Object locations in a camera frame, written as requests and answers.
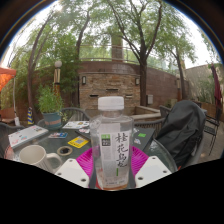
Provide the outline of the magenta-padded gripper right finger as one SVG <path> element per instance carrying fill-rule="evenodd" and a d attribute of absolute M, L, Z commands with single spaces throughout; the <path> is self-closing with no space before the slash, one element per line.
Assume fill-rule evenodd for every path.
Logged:
<path fill-rule="evenodd" d="M 131 170 L 136 188 L 144 187 L 171 174 L 157 156 L 148 156 L 136 147 L 132 152 Z"/>

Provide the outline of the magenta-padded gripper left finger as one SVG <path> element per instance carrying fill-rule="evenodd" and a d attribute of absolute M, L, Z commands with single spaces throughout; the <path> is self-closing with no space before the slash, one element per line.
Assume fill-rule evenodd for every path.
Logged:
<path fill-rule="evenodd" d="M 78 158 L 69 158 L 56 175 L 83 188 L 94 189 L 96 175 L 94 174 L 92 149 L 88 149 Z"/>

